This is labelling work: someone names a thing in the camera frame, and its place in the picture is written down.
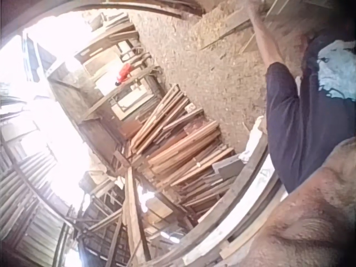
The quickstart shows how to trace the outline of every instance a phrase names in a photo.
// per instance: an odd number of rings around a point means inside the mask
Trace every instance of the wooden stick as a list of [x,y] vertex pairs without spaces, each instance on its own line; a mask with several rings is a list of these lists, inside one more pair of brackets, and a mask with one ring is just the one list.
[[224,156],[228,155],[229,153],[231,153],[234,149],[232,147],[226,149],[224,152],[218,154],[216,157],[214,157],[213,159],[211,159],[210,161],[206,162],[205,164],[201,165],[200,167],[198,167],[196,170],[188,173],[187,175],[183,176],[181,179],[179,179],[178,181],[174,182],[172,184],[172,186],[177,185],[187,179],[189,179],[190,177],[192,177],[193,175],[199,173],[200,171],[208,168],[209,166],[211,166],[211,164],[219,161],[220,159],[222,159]]
[[146,140],[146,142],[140,147],[140,149],[137,151],[137,154],[141,154],[145,148],[148,147],[150,143],[152,143],[153,139],[159,134],[159,132],[162,130],[162,128],[179,112],[186,106],[186,104],[189,102],[188,98],[183,99],[182,103],[180,103],[177,108],[175,108],[170,115],[164,120],[164,122],[161,124],[160,127],[157,128],[157,130]]
[[176,88],[176,85],[173,85],[172,88],[168,91],[168,93],[163,97],[158,106],[154,109],[154,111],[147,119],[141,130],[135,135],[134,138],[132,138],[130,148],[134,148],[136,146],[138,140],[141,139],[141,136],[150,127],[150,123],[156,118],[157,114],[165,107],[165,103],[167,102],[167,100],[173,98],[178,92],[179,89]]
[[111,267],[112,260],[115,259],[115,252],[117,249],[117,241],[118,241],[117,238],[120,236],[121,231],[122,231],[122,215],[119,217],[119,219],[117,221],[117,225],[116,225],[113,237],[112,237],[112,241],[111,241],[110,249],[108,252],[105,267]]
[[199,115],[200,113],[202,113],[204,110],[202,108],[198,108],[197,110],[188,113],[187,115],[180,117],[178,120],[172,122],[171,124],[166,125],[165,127],[163,127],[164,131],[173,129],[174,127],[176,127],[177,125],[186,122],[188,120],[190,120],[191,118],[195,117],[196,115]]
[[181,141],[171,146],[169,149],[153,157],[151,160],[149,160],[149,164],[150,165],[158,164],[177,155],[181,150],[187,148],[189,145],[193,144],[196,140],[203,138],[204,136],[207,136],[209,133],[213,132],[218,127],[218,125],[219,124],[216,121],[212,121],[206,124],[201,129],[197,130],[191,135],[188,135],[186,138],[182,139]]

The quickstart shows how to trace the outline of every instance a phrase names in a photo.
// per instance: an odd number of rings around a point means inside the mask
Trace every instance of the wooden plank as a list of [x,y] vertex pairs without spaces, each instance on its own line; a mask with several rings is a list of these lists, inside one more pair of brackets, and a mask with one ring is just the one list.
[[[171,106],[174,107],[180,101],[181,97],[178,97],[174,102],[172,102]],[[161,125],[150,135],[150,137],[141,145],[140,149],[136,152],[138,155],[143,152],[145,148],[148,147],[150,143],[152,143],[153,139],[159,134],[162,128],[179,112],[185,105],[189,102],[188,98],[183,98],[182,102],[174,109],[170,114],[168,114],[167,118],[161,123]]]
[[286,191],[283,186],[280,187],[268,206],[262,211],[262,213],[249,225],[249,227],[243,231],[233,242],[229,244],[225,249],[220,252],[220,256],[223,259],[228,258],[234,252],[239,250],[245,243],[247,243],[264,225],[267,218],[272,211],[279,205],[279,203],[286,196]]
[[161,163],[162,161],[165,161],[175,155],[177,155],[181,150],[187,148],[200,138],[203,138],[213,132],[217,127],[218,123],[216,121],[212,121],[208,124],[206,124],[204,127],[201,129],[197,130],[196,132],[192,133],[191,135],[188,135],[186,138],[182,139],[181,141],[177,142],[173,146],[171,146],[169,149],[163,151],[162,153],[158,154],[157,156],[153,157],[151,160],[149,160],[149,164],[158,164]]
[[217,195],[226,192],[229,189],[229,185],[232,183],[233,183],[233,179],[228,179],[220,186],[210,189],[208,191],[208,193],[209,193],[208,195],[205,195],[203,197],[198,196],[195,200],[191,200],[190,202],[185,203],[184,206],[190,207],[190,206],[194,206],[194,205],[199,205],[199,204],[205,203],[209,199],[215,199]]
[[233,253],[227,259],[217,263],[214,267],[236,267],[249,253],[251,244],[256,236],[253,236],[249,241],[247,241],[238,251]]
[[183,122],[187,122],[189,121],[190,119],[192,119],[193,117],[203,113],[204,110],[202,108],[198,108],[197,110],[195,111],[192,111],[190,113],[188,113],[187,115],[184,115],[183,117],[180,117],[178,120],[166,125],[165,127],[163,127],[163,130],[164,131],[168,131],[170,129],[173,129],[174,127],[176,127],[177,125],[183,123]]
[[165,264],[181,258],[188,251],[192,250],[196,244],[203,240],[208,233],[212,232],[216,228],[216,225],[219,225],[223,218],[225,218],[231,209],[235,207],[236,202],[242,198],[246,188],[253,181],[256,170],[259,169],[261,162],[264,161],[266,153],[267,137],[262,135],[249,162],[245,165],[242,172],[230,186],[230,189],[218,201],[215,208],[207,215],[206,218],[203,219],[201,223],[196,225],[194,229],[185,235],[180,240],[180,243],[177,244],[171,251],[163,255],[161,258],[151,261],[151,266],[165,266]]
[[238,222],[244,218],[263,193],[265,187],[271,181],[273,173],[274,167],[268,155],[243,198],[235,205],[227,217],[198,246],[182,257],[186,266],[194,264],[195,261],[207,255],[229,237]]
[[89,227],[87,230],[84,231],[84,233],[86,232],[96,232],[99,231],[100,229],[109,226],[110,224],[112,224],[114,221],[116,221],[122,214],[122,209],[119,209],[117,211],[115,211],[113,214],[109,215],[108,217],[106,217],[105,219],[102,219],[100,222],[92,225],[91,227]]
[[[67,216],[70,216],[71,213],[72,213],[72,207],[69,208]],[[61,232],[60,232],[60,236],[58,237],[58,242],[57,242],[57,245],[56,245],[55,254],[53,256],[52,267],[56,267],[57,264],[58,264],[57,259],[58,259],[58,256],[60,254],[61,246],[62,246],[62,248],[64,246],[66,246],[66,239],[63,239],[64,236],[65,236],[66,228],[67,228],[67,225],[64,223],[63,226],[62,226]]]
[[[126,218],[126,220],[128,219],[127,227],[132,229],[132,243],[134,246],[136,247],[141,242],[136,252],[136,259],[138,264],[142,264],[151,260],[151,255],[140,216],[141,208],[137,195],[136,178],[134,177],[132,167],[128,168],[126,178],[128,213],[130,214],[130,216]],[[135,248],[130,247],[132,253],[134,253],[134,250]]]
[[184,94],[182,92],[178,92],[175,94],[173,93],[167,100],[167,103],[165,103],[162,106],[162,110],[159,110],[156,115],[154,115],[150,120],[147,120],[145,123],[145,130],[142,133],[142,135],[135,141],[134,144],[131,145],[131,149],[134,151],[135,148],[138,147],[138,145],[145,139],[145,137],[155,128],[155,126],[163,119],[163,117],[169,112],[173,106],[180,101],[180,99],[184,97]]
[[107,261],[105,267],[111,267],[112,263],[115,262],[116,249],[118,245],[117,242],[121,232],[122,232],[122,215],[119,217],[117,221],[115,232],[113,234],[111,245],[109,248],[109,253],[107,255]]
[[100,100],[98,100],[91,108],[88,109],[87,112],[85,112],[80,121],[84,121],[86,118],[88,118],[88,116],[93,113],[94,111],[96,111],[99,107],[101,107],[107,100],[109,100],[111,97],[115,96],[116,94],[118,94],[122,89],[124,89],[127,85],[132,84],[133,82],[135,82],[136,80],[140,80],[143,77],[145,77],[146,75],[150,74],[151,71],[155,68],[155,66],[150,66],[145,68],[144,70],[142,70],[140,73],[128,78],[127,80],[125,80],[122,84],[120,84],[119,86],[117,86],[114,90],[112,90],[111,92],[109,92],[106,96],[104,96],[103,98],[101,98]]
[[184,175],[181,179],[179,179],[179,180],[175,181],[174,183],[172,183],[172,186],[177,185],[177,184],[179,184],[179,183],[191,178],[193,175],[200,173],[201,171],[203,171],[206,168],[210,167],[213,163],[217,162],[218,160],[222,159],[223,157],[225,157],[229,153],[233,152],[233,150],[234,149],[232,147],[230,147],[230,148],[224,150],[222,153],[219,153],[217,156],[213,157],[211,160],[209,160],[209,161],[207,161],[205,163],[202,162],[203,164],[201,164],[200,167],[196,168],[192,172]]
[[157,116],[157,114],[163,109],[165,102],[169,97],[172,97],[172,95],[177,94],[179,91],[177,84],[174,84],[167,94],[163,97],[161,102],[156,106],[156,108],[153,110],[152,114],[150,117],[148,117],[147,121],[145,122],[144,126],[139,130],[139,132],[135,135],[134,138],[131,140],[131,147],[134,147],[137,143],[137,140],[144,134],[144,132],[148,129],[150,122],[154,120],[154,117]]
[[115,158],[117,158],[117,160],[119,160],[119,162],[124,166],[124,167],[130,167],[131,164],[130,162],[127,160],[127,158],[125,158],[125,156],[119,152],[119,150],[116,150],[114,153]]
[[[219,131],[215,131],[210,135],[208,138],[204,139],[203,142],[198,143],[196,146],[193,146],[191,149],[193,151],[199,151],[203,147],[207,146],[209,143],[213,142],[215,138],[217,138],[220,135]],[[158,187],[160,189],[164,189],[165,186],[170,185],[172,182],[176,181],[181,175],[184,175],[187,171],[189,171],[192,167],[196,166],[197,162],[202,160],[205,156],[207,156],[207,153],[211,152],[211,148],[215,148],[214,146],[209,146],[207,149],[196,155],[193,159],[191,159],[189,162],[187,162],[184,166],[180,167],[178,170],[176,170],[173,174],[169,175],[165,180],[161,181],[158,183]],[[187,150],[188,155],[191,155],[190,149]]]

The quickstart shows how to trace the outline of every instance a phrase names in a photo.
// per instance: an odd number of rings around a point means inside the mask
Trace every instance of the stack of lumber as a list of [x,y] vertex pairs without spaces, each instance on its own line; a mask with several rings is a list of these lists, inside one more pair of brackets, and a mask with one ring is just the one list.
[[205,118],[174,85],[132,138],[132,164],[159,191],[173,190],[179,203],[202,215],[234,179],[215,174],[212,164],[231,156],[216,121]]

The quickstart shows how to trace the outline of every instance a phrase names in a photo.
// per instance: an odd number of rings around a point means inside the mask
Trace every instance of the wooden board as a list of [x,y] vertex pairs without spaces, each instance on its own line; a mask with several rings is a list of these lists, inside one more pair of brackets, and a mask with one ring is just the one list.
[[136,251],[137,263],[142,264],[151,260],[150,251],[147,245],[147,240],[144,232],[144,227],[142,225],[142,219],[139,213],[140,203],[137,195],[136,179],[133,176],[132,167],[127,170],[126,176],[126,186],[128,195],[128,213],[126,215],[127,227],[130,229],[132,236],[133,246],[130,246],[130,252],[133,253],[136,246],[139,246]]
[[283,186],[277,191],[268,206],[261,212],[261,214],[252,222],[241,235],[239,235],[233,242],[231,242],[225,249],[220,252],[220,256],[226,259],[234,252],[238,251],[245,243],[247,243],[264,225],[272,211],[279,205],[279,203],[286,197],[286,191]]
[[188,113],[187,115],[184,115],[183,117],[180,117],[178,120],[166,125],[165,127],[163,127],[163,131],[167,131],[167,130],[173,129],[177,125],[179,125],[179,124],[181,124],[183,122],[187,122],[190,119],[194,118],[195,116],[203,113],[203,111],[204,110],[202,108],[198,108],[197,110],[192,111],[192,112]]
[[193,144],[198,139],[203,138],[207,136],[209,133],[213,132],[217,128],[217,126],[218,123],[216,121],[212,121],[208,123],[198,131],[192,133],[191,135],[188,135],[186,138],[174,144],[169,149],[153,157],[151,160],[149,160],[149,164],[150,165],[158,164],[177,155],[180,151],[187,148],[189,145]]

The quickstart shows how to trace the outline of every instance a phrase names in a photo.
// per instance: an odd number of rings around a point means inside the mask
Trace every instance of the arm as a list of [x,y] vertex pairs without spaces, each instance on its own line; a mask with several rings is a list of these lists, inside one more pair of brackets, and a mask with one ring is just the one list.
[[275,62],[283,63],[277,41],[258,14],[261,0],[247,0],[246,9],[253,25],[256,41],[266,68]]
[[241,266],[355,266],[345,262],[355,243],[355,159],[355,138],[339,144],[273,211]]

